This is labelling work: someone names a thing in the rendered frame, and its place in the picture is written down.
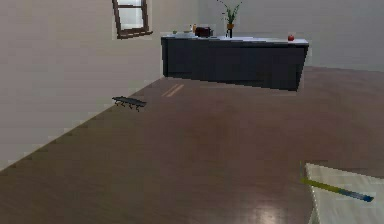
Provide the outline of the yellow and blue pencil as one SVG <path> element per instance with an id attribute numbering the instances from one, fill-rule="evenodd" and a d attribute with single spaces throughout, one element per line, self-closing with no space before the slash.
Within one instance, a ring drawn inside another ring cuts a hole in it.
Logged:
<path id="1" fill-rule="evenodd" d="M 323 190 L 326 190 L 326 191 L 330 191 L 330 192 L 333 192 L 333 193 L 341 194 L 341 195 L 344 195 L 344 196 L 347 196 L 347 197 L 352 197 L 352 198 L 355 198 L 355 199 L 358 199 L 358 200 L 362 200 L 362 201 L 365 201 L 365 202 L 372 202 L 374 200 L 374 197 L 372 197 L 372 196 L 365 195 L 365 194 L 358 193 L 358 192 L 354 192 L 354 191 L 350 191 L 350 190 L 346 190 L 346 189 L 343 189 L 343 188 L 340 188 L 340 187 L 331 186 L 329 184 L 325 184 L 325 183 L 321 183 L 321 182 L 318 182 L 318 181 L 310 180 L 308 178 L 301 178 L 300 180 L 301 180 L 301 182 L 303 182 L 303 183 L 305 183 L 307 185 L 310 185 L 310 186 L 313 186 L 313 187 L 316 187 L 316 188 L 320 188 L 320 189 L 323 189 Z"/>

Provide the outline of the black low bench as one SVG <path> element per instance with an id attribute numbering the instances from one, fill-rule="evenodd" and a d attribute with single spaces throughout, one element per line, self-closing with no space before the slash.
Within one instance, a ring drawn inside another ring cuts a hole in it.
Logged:
<path id="1" fill-rule="evenodd" d="M 129 97 L 124 97 L 124 96 L 115 96 L 115 97 L 113 97 L 113 100 L 114 100 L 116 106 L 128 105 L 130 109 L 135 109 L 136 111 L 139 111 L 140 108 L 146 106 L 146 102 L 135 99 L 135 98 L 129 98 Z"/>

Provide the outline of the brown framed window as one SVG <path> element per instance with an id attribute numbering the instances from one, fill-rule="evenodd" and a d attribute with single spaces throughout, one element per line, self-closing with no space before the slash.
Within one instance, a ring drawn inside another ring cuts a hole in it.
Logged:
<path id="1" fill-rule="evenodd" d="M 151 35 L 147 0 L 111 0 L 120 40 Z"/>

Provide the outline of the dark kitchen counter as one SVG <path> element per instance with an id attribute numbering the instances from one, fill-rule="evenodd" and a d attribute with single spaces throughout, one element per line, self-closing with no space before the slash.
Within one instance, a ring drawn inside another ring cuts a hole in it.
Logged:
<path id="1" fill-rule="evenodd" d="M 309 42 L 167 35 L 161 46 L 166 77 L 296 91 Z"/>

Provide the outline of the white table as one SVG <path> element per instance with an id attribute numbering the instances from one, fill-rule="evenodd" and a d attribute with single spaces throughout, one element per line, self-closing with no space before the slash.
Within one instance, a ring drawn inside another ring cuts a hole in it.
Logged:
<path id="1" fill-rule="evenodd" d="M 384 224 L 384 179 L 311 163 L 302 178 L 374 197 L 365 202 L 309 186 L 313 208 L 308 224 Z"/>

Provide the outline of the dark red toaster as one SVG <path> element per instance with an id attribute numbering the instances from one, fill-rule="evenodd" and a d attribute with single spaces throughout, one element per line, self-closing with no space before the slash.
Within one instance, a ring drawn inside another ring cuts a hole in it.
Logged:
<path id="1" fill-rule="evenodd" d="M 210 27 L 197 27 L 195 29 L 195 35 L 198 37 L 211 37 L 213 30 Z"/>

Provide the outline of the green house plant in pot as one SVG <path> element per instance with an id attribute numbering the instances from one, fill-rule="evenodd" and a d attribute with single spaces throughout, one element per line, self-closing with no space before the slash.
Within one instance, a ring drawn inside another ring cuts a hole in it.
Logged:
<path id="1" fill-rule="evenodd" d="M 234 7 L 229 6 L 223 0 L 216 0 L 216 1 L 221 3 L 225 7 L 224 19 L 226 21 L 226 28 L 227 28 L 226 36 L 229 38 L 232 38 L 233 37 L 233 29 L 234 29 L 234 21 L 237 18 L 238 11 L 239 11 L 240 5 L 242 4 L 242 1 L 240 1 Z"/>

